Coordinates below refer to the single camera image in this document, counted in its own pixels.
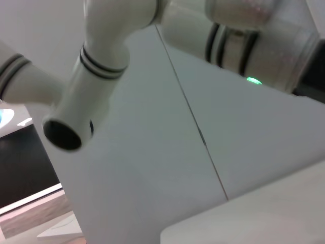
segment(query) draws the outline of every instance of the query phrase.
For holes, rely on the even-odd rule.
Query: cylindrical tube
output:
[[[203,1],[171,0],[161,26],[164,39],[170,45],[205,59],[213,22],[205,15]]]
[[[24,66],[7,84],[2,99],[7,103],[56,104],[64,84],[32,64]]]
[[[278,0],[206,0],[206,13],[216,23],[241,30],[257,30],[273,13]]]
[[[148,26],[159,8],[156,0],[84,0],[85,48],[103,67],[128,66],[124,45],[133,32]]]
[[[65,150],[78,150],[87,144],[104,117],[98,110],[108,104],[117,81],[94,75],[78,60],[61,101],[44,119],[49,141]]]
[[[246,77],[292,93],[319,35],[284,21],[273,21],[259,34],[248,59]]]

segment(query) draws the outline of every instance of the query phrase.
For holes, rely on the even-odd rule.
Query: wall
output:
[[[81,0],[0,3],[2,39],[69,79],[83,43]],[[131,65],[92,143],[77,154],[42,134],[46,107],[28,106],[88,243],[159,243],[168,225],[226,201],[154,27],[128,40]]]

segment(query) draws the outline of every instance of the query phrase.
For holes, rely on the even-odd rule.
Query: white table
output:
[[[74,240],[83,237],[81,228],[78,224],[75,215],[71,215],[68,218],[57,223],[50,229],[44,231],[37,236],[40,241],[43,240],[58,240],[60,243]]]
[[[50,228],[51,226],[59,223],[60,221],[64,220],[68,216],[71,215],[71,212],[55,218],[49,222],[46,222],[40,226],[27,230],[23,233],[20,233],[14,237],[6,239],[1,242],[1,244],[60,244],[63,243],[64,240],[54,239],[54,240],[38,240],[37,236],[44,232],[46,229]]]
[[[167,228],[161,244],[324,244],[325,162]]]

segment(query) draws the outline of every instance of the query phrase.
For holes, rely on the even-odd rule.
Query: black stripe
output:
[[[102,78],[102,79],[106,79],[106,80],[115,80],[115,79],[118,79],[119,77],[109,77],[109,76],[105,76],[105,75],[102,75],[100,73],[97,73],[96,71],[94,71],[93,69],[91,69],[90,67],[87,66],[87,64],[84,62],[83,58],[82,58],[82,55],[80,54],[79,55],[80,57],[80,62],[83,64],[83,66],[93,75],[99,77],[99,78]]]
[[[94,127],[92,121],[90,121],[90,130],[91,130],[91,135],[93,136],[94,133]]]
[[[121,72],[124,72],[124,69],[111,69],[111,68],[107,68],[101,64],[99,64],[98,62],[96,62],[92,57],[89,56],[89,54],[87,53],[86,49],[84,46],[82,46],[82,50],[83,50],[83,53],[85,54],[85,57],[94,65],[96,66],[97,68],[101,69],[101,70],[104,70],[106,72],[110,72],[110,73],[121,73]]]
[[[258,40],[258,36],[259,35],[257,32],[253,32],[248,37],[247,43],[245,45],[245,50],[243,52],[242,59],[240,60],[240,65],[239,65],[239,74],[241,76],[245,77],[245,72],[249,61],[249,57],[250,54],[252,53],[256,41]]]
[[[7,88],[7,86],[9,85],[10,81],[12,80],[12,78],[18,73],[18,71],[21,70],[21,68],[23,68],[25,65],[31,63],[29,60],[26,59],[26,61],[22,62],[20,65],[17,65],[16,67],[14,67],[11,71],[10,71],[10,76],[7,78],[7,80],[5,81],[5,85],[2,87],[1,93],[0,93],[0,99],[2,100],[2,97],[5,93],[5,90]]]
[[[217,52],[217,66],[219,66],[220,68],[223,68],[223,56],[224,56],[224,47],[225,44],[227,42],[227,38],[229,35],[229,31],[225,30],[226,33],[222,36],[222,39],[220,40],[220,46]]]
[[[14,61],[16,61],[17,59],[19,59],[19,58],[21,58],[21,57],[23,57],[23,55],[21,55],[21,54],[16,54],[16,55],[14,55],[14,56],[12,56],[10,59],[8,59],[5,63],[4,63],[4,65],[2,65],[1,67],[0,67],[0,76],[2,76],[2,74],[4,73],[4,71],[14,62]]]
[[[213,43],[214,43],[214,40],[215,40],[215,37],[217,35],[219,27],[220,27],[219,24],[214,24],[212,26],[212,28],[211,28],[211,32],[210,32],[210,35],[208,37],[207,46],[206,46],[206,49],[205,49],[205,60],[208,63],[211,63],[212,47],[213,47]]]

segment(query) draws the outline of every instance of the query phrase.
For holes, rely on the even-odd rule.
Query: floor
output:
[[[43,240],[39,241],[37,240],[37,236],[44,232],[45,230],[49,229],[51,226],[56,225],[58,222],[64,220],[68,216],[73,214],[73,212],[66,213],[63,216],[57,217],[49,222],[46,222],[40,226],[34,227],[28,231],[25,231],[23,233],[20,233],[14,237],[11,237],[3,242],[1,244],[61,244],[61,241],[59,240]],[[69,242],[69,244],[86,244],[86,241],[84,238],[80,238],[77,240],[72,240]]]
[[[9,239],[72,212],[64,191],[0,216],[0,241]]]

